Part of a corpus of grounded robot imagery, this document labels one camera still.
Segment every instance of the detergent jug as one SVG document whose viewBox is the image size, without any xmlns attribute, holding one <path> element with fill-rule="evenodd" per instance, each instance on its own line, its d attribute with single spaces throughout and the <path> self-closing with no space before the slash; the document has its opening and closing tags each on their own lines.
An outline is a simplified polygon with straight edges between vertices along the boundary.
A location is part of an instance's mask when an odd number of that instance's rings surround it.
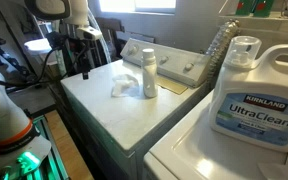
<svg viewBox="0 0 288 180">
<path fill-rule="evenodd" d="M 213 130 L 262 147 L 288 152 L 288 45 L 255 59 L 261 41 L 232 39 L 210 106 Z"/>
</svg>

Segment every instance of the laundry room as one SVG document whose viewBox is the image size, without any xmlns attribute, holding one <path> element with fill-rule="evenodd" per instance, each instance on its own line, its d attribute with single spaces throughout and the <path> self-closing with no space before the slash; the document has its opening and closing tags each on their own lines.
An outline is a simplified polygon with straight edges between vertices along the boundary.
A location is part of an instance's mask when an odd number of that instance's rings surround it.
<svg viewBox="0 0 288 180">
<path fill-rule="evenodd" d="M 288 0 L 0 0 L 0 179 L 288 179 Z"/>
</svg>

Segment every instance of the white cloth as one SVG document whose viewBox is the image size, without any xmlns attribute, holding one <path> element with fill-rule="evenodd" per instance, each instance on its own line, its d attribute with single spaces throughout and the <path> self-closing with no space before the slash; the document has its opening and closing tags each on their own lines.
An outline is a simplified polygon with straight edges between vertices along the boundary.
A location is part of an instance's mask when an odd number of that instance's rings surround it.
<svg viewBox="0 0 288 180">
<path fill-rule="evenodd" d="M 139 95 L 139 83 L 135 77 L 122 74 L 115 76 L 113 81 L 115 84 L 112 89 L 112 97 L 134 97 Z"/>
</svg>

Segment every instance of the white lid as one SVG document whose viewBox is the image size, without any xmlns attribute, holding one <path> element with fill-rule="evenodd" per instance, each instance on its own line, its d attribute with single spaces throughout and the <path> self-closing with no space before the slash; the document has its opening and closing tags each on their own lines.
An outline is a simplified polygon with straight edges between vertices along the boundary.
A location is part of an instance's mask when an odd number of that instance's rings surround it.
<svg viewBox="0 0 288 180">
<path fill-rule="evenodd" d="M 224 62 L 240 68 L 256 67 L 257 52 L 262 42 L 251 36 L 237 36 L 231 40 Z"/>
<path fill-rule="evenodd" d="M 143 63 L 146 65 L 156 63 L 154 49 L 143 49 Z"/>
<path fill-rule="evenodd" d="M 46 38 L 28 41 L 24 44 L 24 46 L 27 49 L 28 53 L 30 53 L 30 55 L 33 55 L 33 56 L 39 55 L 39 54 L 46 54 L 50 50 L 52 50 Z"/>
</svg>

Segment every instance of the control panel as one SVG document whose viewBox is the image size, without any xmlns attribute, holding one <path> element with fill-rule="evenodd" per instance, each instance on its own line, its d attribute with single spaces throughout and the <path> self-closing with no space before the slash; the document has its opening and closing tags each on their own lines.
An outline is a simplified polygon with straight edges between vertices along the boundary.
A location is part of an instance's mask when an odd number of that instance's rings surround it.
<svg viewBox="0 0 288 180">
<path fill-rule="evenodd" d="M 142 50 L 146 48 L 155 51 L 158 74 L 193 88 L 199 87 L 206 80 L 209 58 L 202 54 L 129 39 L 121 55 L 124 61 L 141 66 Z"/>
</svg>

